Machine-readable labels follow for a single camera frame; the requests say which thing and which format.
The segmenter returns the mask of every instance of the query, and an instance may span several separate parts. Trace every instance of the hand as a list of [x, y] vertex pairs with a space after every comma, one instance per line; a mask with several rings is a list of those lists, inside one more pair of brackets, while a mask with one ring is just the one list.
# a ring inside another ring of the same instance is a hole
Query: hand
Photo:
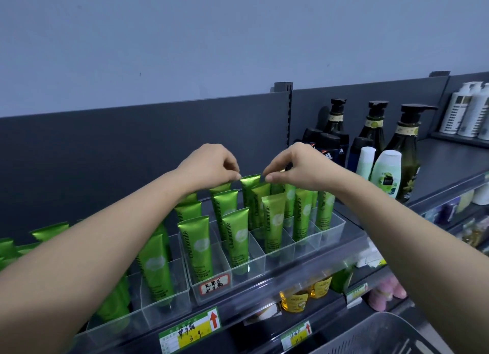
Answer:
[[176, 168], [191, 192], [241, 179], [236, 158], [222, 144], [204, 144]]
[[[281, 172], [289, 163], [292, 169]], [[311, 191], [335, 194], [348, 180], [348, 170], [327, 159], [309, 144], [294, 143], [275, 157], [263, 171], [268, 183], [288, 183]]]

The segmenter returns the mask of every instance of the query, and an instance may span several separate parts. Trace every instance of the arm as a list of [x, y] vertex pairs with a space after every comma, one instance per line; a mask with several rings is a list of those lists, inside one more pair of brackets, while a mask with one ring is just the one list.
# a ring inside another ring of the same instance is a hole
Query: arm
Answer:
[[8, 266], [0, 273], [2, 352], [65, 350], [179, 200], [240, 178], [226, 148], [205, 144], [174, 171]]
[[[290, 171], [278, 172], [290, 161]], [[341, 199], [450, 348], [457, 353], [486, 351], [489, 258], [309, 145], [289, 147], [263, 174], [268, 182], [328, 191]]]

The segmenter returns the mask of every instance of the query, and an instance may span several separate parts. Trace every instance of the yellow bottle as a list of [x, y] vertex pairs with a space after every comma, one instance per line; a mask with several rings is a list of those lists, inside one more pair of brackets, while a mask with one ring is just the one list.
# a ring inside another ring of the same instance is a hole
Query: yellow bottle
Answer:
[[329, 289], [333, 276], [324, 278], [320, 281], [317, 281], [313, 285], [308, 287], [309, 296], [313, 299], [319, 299], [320, 297], [325, 296]]
[[305, 290], [298, 291], [289, 296], [285, 296], [283, 292], [280, 293], [282, 308], [290, 313], [301, 313], [304, 311], [308, 297], [309, 293]]

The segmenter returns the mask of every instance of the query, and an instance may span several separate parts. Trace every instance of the shopping basket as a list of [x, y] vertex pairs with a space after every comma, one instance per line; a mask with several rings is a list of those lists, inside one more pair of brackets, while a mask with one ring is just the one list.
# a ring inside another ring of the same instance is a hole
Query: shopping basket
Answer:
[[416, 329], [391, 313], [375, 313], [310, 354], [440, 354]]

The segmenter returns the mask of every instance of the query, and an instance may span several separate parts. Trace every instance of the finger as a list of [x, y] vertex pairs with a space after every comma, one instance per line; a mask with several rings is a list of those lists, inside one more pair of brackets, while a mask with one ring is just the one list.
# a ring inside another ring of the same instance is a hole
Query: finger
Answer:
[[263, 176], [266, 177], [268, 174], [285, 169], [285, 166], [292, 161], [292, 150], [291, 147], [280, 152], [263, 171]]
[[226, 170], [227, 181], [234, 181], [241, 179], [241, 174], [234, 170]]
[[236, 160], [236, 157], [231, 152], [229, 152], [229, 150], [226, 147], [223, 146], [223, 148], [224, 148], [224, 167], [227, 170], [240, 172], [240, 167], [238, 165], [238, 161]]
[[274, 171], [265, 177], [267, 183], [290, 183], [290, 174], [292, 170], [289, 171]]

